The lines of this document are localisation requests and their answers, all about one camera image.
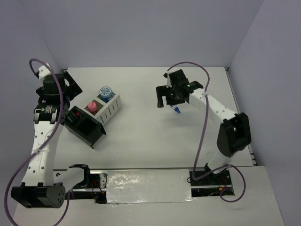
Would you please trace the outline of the pink capped marker bottle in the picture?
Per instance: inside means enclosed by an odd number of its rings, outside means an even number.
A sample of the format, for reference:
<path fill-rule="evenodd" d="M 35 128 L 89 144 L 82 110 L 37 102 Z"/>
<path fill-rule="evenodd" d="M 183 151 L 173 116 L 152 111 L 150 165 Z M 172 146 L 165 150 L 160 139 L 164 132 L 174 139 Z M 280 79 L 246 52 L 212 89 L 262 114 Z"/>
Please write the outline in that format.
<path fill-rule="evenodd" d="M 98 106 L 97 106 L 97 104 L 96 104 L 94 101 L 91 101 L 91 102 L 87 105 L 87 108 L 88 108 L 88 110 L 89 110 L 91 113 L 97 112 L 97 110 L 98 110 Z"/>

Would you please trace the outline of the blue capped pen pack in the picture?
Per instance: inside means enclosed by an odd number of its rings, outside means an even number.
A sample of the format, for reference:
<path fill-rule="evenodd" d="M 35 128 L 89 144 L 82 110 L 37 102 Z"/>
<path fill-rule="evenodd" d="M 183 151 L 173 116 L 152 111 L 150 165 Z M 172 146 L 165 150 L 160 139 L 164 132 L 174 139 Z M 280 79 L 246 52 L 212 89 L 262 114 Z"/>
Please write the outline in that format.
<path fill-rule="evenodd" d="M 180 114 L 180 113 L 181 113 L 181 111 L 180 111 L 180 109 L 179 109 L 178 106 L 176 106 L 176 105 L 171 105 L 170 107 L 171 107 L 171 109 L 172 109 L 173 111 L 175 111 L 177 114 Z"/>

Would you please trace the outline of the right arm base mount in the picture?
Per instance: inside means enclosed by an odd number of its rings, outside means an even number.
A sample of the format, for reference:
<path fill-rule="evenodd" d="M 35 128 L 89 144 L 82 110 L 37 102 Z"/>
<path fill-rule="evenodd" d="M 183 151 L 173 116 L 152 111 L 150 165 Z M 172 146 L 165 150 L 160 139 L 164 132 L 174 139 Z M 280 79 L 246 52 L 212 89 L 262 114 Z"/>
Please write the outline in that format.
<path fill-rule="evenodd" d="M 219 196 L 223 190 L 226 191 L 222 195 L 234 195 L 230 172 L 227 169 L 220 174 L 210 174 L 198 181 L 193 179 L 192 171 L 189 171 L 186 182 L 191 186 L 192 197 Z"/>

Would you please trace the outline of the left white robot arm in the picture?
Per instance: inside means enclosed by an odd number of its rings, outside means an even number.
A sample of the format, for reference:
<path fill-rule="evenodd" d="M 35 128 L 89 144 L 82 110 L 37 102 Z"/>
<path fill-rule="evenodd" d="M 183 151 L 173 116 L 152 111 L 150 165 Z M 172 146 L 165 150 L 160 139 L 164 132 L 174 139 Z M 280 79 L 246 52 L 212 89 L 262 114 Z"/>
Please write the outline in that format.
<path fill-rule="evenodd" d="M 85 164 L 73 164 L 57 178 L 53 174 L 57 144 L 70 101 L 82 90 L 67 72 L 52 75 L 43 69 L 38 78 L 43 85 L 36 90 L 39 100 L 33 117 L 33 157 L 21 185 L 12 187 L 11 197 L 25 208 L 60 208 L 69 190 L 76 185 L 86 188 L 92 182 Z"/>

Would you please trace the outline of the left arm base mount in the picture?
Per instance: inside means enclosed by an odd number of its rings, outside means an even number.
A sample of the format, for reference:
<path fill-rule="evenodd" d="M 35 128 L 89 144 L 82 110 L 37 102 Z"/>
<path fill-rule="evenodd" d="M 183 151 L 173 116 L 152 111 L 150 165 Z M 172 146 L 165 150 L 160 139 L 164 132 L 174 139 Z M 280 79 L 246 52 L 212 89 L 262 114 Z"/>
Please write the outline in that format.
<path fill-rule="evenodd" d="M 107 173 L 92 173 L 86 164 L 73 164 L 67 170 L 55 171 L 54 183 L 65 187 L 66 199 L 107 203 Z"/>

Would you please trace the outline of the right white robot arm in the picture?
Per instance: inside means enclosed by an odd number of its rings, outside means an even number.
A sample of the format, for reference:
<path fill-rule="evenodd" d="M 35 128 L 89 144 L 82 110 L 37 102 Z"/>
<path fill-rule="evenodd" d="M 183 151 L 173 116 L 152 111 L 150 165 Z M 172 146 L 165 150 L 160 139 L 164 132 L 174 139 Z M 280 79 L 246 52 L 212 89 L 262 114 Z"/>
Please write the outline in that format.
<path fill-rule="evenodd" d="M 205 181 L 215 184 L 235 153 L 251 143 L 249 118 L 245 113 L 237 113 L 221 104 L 198 81 L 190 82 L 183 70 L 166 72 L 164 77 L 166 85 L 156 87 L 158 108 L 188 103 L 205 114 L 205 123 L 211 120 L 219 129 L 217 151 L 205 165 L 204 173 Z"/>

